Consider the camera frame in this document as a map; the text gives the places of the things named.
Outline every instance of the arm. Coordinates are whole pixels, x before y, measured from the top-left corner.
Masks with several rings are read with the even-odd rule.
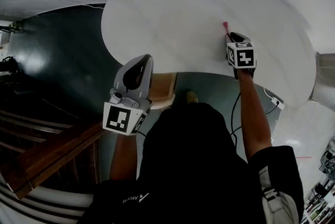
[[[137,146],[136,136],[118,134],[109,178],[118,180],[136,180]]]
[[[241,91],[243,143],[248,161],[258,151],[271,147],[271,132],[249,72],[238,70]]]

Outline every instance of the shoe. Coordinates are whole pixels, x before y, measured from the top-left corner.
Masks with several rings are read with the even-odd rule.
[[[187,104],[199,103],[199,99],[198,99],[197,94],[193,91],[188,91],[187,94],[186,94],[186,103]]]

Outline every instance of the white table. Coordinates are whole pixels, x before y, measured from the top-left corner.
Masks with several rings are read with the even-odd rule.
[[[255,83],[298,107],[312,91],[316,64],[297,18],[282,0],[108,0],[102,34],[121,64],[149,53],[155,73],[233,76],[223,43],[228,21],[255,44]]]

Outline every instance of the white cable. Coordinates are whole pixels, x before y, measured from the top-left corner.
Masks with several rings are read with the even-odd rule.
[[[91,6],[91,5],[88,5],[88,4],[82,4],[82,6],[89,6],[91,8],[98,8],[98,9],[104,10],[102,7],[94,7],[94,6]]]
[[[267,92],[265,91],[265,88],[263,87],[263,90],[264,90],[264,93],[270,98],[270,99],[272,99],[272,96],[269,96],[268,94],[267,94]]]

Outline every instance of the person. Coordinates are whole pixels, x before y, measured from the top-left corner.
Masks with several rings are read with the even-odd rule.
[[[165,110],[148,132],[137,175],[136,136],[118,135],[110,180],[83,223],[299,223],[303,188],[293,149],[273,147],[253,79],[238,70],[243,144],[223,116],[190,103]]]

